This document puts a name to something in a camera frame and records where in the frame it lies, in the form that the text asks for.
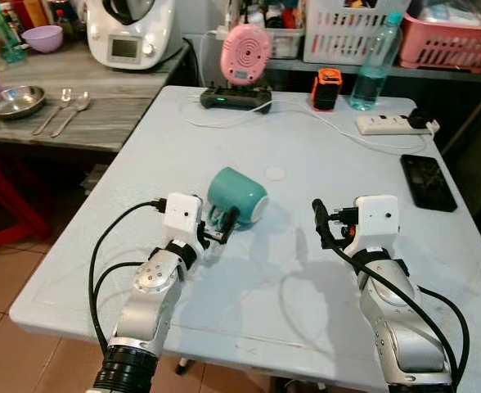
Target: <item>spoon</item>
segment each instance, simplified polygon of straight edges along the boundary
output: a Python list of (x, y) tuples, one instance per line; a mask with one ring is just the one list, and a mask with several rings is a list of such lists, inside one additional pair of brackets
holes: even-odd
[(70, 102), (71, 102), (71, 88), (63, 88), (62, 95), (61, 95), (61, 102), (59, 102), (59, 105), (53, 108), (52, 113), (47, 117), (46, 120), (44, 120), (44, 123), (42, 123), (42, 125), (38, 129), (35, 129), (32, 132), (32, 134), (39, 135), (42, 131), (44, 131), (48, 123), (52, 121), (55, 115), (59, 113), (59, 111), (62, 111), (63, 109), (65, 109), (70, 104)]
[(70, 116), (68, 116), (68, 119), (64, 121), (63, 124), (57, 129), (56, 132), (52, 134), (52, 138), (58, 137), (61, 135), (62, 130), (65, 128), (65, 126), (74, 118), (75, 115), (77, 115), (79, 112), (84, 111), (87, 109), (90, 105), (90, 93), (84, 92), (80, 96), (77, 97), (77, 99), (74, 102), (74, 112)]

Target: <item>pink round device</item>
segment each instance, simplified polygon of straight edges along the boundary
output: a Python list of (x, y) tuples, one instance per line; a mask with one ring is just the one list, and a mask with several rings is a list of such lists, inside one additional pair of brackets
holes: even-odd
[(238, 25), (227, 35), (221, 54), (221, 71), (232, 84), (252, 84), (263, 73), (272, 54), (264, 29), (252, 24)]

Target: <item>teal mug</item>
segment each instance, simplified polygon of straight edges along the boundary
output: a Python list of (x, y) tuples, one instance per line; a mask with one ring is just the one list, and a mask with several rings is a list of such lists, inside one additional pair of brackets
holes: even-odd
[(208, 201), (212, 208), (209, 221), (221, 228), (227, 212), (239, 210), (237, 223), (256, 223), (267, 206), (267, 192), (263, 186), (232, 168), (222, 169), (209, 185)]

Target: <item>black controller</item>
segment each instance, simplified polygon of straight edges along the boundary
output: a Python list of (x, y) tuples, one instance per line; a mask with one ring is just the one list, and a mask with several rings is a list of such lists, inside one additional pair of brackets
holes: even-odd
[[(272, 100), (272, 92), (254, 90), (241, 90), (238, 88), (207, 88), (200, 95), (200, 103), (208, 108), (226, 108), (249, 111)], [(257, 112), (267, 114), (271, 103), (260, 108)]]

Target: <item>white table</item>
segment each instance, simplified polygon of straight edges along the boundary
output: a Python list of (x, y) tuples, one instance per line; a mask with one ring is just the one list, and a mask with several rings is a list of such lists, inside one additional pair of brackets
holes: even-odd
[[(210, 363), (265, 373), (385, 391), (375, 360), (371, 329), (358, 306), (354, 273), (315, 233), (311, 202), (329, 210), (355, 197), (398, 196), (401, 233), (397, 254), (413, 279), (455, 301), (470, 323), (471, 353), (459, 392), (481, 392), (481, 237), (436, 146), (419, 154), (436, 157), (458, 203), (454, 213), (413, 205), (399, 157), (372, 151), (341, 136), (289, 103), (269, 115), (248, 114), (225, 129), (186, 122), (230, 120), (237, 111), (204, 110), (199, 88), (165, 88), (12, 306), (11, 318), (32, 331), (93, 339), (87, 275), (92, 248), (127, 207), (171, 191), (206, 196), (211, 178), (232, 166), (260, 182), (271, 198), (250, 230), (234, 232), (227, 246), (194, 268), (178, 302), (165, 350)], [(306, 94), (275, 93), (303, 102)], [(381, 98), (372, 113), (409, 114), (414, 103)], [(358, 112), (340, 97), (321, 114), (358, 135)], [(417, 136), (366, 137), (374, 142), (420, 146)], [(284, 170), (270, 180), (267, 169)], [(160, 245), (161, 217), (147, 208), (123, 221), (101, 248), (96, 272), (111, 264), (145, 260)], [(101, 290), (100, 315), (113, 328), (133, 270), (112, 273)], [(425, 299), (457, 353), (461, 334), (452, 312)]]

